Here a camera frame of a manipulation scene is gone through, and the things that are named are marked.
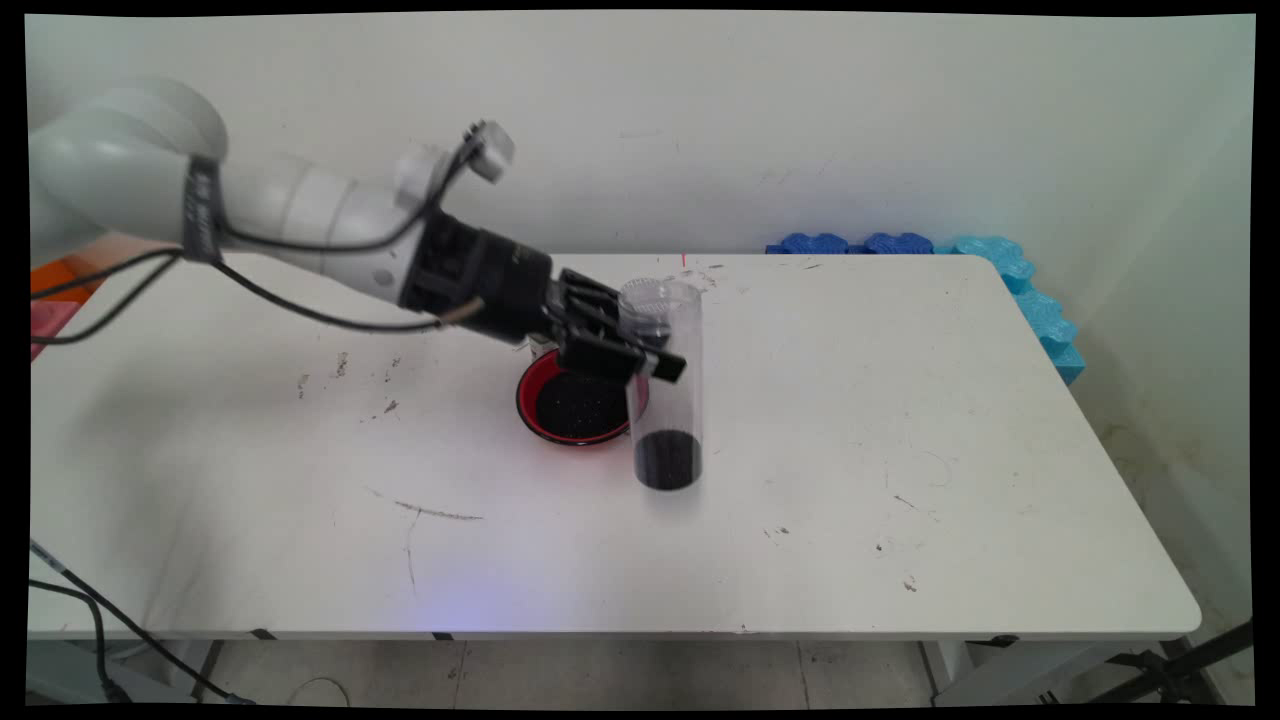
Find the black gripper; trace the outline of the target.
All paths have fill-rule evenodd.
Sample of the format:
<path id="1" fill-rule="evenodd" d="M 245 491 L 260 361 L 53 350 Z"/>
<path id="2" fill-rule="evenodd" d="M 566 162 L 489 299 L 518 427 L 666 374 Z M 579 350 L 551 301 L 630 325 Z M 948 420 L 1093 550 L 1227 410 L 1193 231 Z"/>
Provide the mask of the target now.
<path id="1" fill-rule="evenodd" d="M 399 306 L 444 316 L 477 300 L 480 309 L 456 325 L 508 345 L 549 337 L 567 372 L 622 386 L 637 375 L 682 377 L 689 361 L 668 351 L 669 336 L 623 327 L 617 290 L 568 268 L 552 272 L 548 254 L 435 211 L 419 236 Z"/>

